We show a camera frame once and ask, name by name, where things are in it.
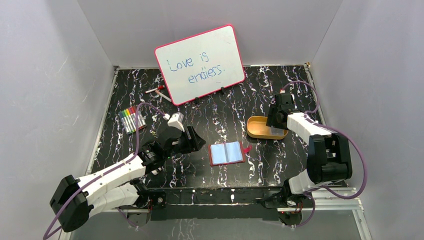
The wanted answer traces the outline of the red card holder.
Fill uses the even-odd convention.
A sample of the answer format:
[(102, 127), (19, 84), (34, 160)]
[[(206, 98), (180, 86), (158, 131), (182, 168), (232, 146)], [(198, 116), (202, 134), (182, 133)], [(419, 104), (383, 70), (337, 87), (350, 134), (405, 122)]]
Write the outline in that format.
[(244, 147), (241, 141), (224, 142), (208, 146), (211, 167), (244, 163), (252, 146)]

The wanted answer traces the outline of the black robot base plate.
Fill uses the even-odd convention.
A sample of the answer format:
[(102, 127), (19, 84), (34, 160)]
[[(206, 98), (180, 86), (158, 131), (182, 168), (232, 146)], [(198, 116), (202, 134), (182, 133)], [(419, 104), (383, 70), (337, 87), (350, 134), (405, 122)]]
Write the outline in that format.
[(312, 200), (288, 196), (281, 187), (150, 188), (134, 205), (123, 205), (132, 219), (146, 213), (151, 221), (177, 219), (262, 219), (299, 224)]

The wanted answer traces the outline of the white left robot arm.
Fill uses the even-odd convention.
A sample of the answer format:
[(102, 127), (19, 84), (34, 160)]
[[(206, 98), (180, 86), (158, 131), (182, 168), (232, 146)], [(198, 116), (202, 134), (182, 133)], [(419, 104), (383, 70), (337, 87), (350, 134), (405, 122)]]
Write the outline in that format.
[(68, 233), (103, 211), (158, 204), (160, 194), (148, 190), (140, 178), (157, 174), (167, 160), (197, 152), (205, 144), (190, 125), (184, 130), (167, 127), (156, 140), (144, 143), (128, 157), (103, 170), (79, 178), (64, 177), (49, 202), (54, 221)]

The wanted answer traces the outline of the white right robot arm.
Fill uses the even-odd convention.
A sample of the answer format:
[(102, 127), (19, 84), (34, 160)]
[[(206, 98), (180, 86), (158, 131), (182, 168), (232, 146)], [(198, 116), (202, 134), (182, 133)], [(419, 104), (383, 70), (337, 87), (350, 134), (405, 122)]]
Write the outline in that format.
[(318, 126), (306, 113), (295, 108), (289, 93), (274, 96), (266, 126), (290, 130), (307, 144), (306, 168), (284, 181), (277, 199), (288, 207), (295, 207), (302, 194), (350, 179), (353, 173), (349, 141), (339, 133)]

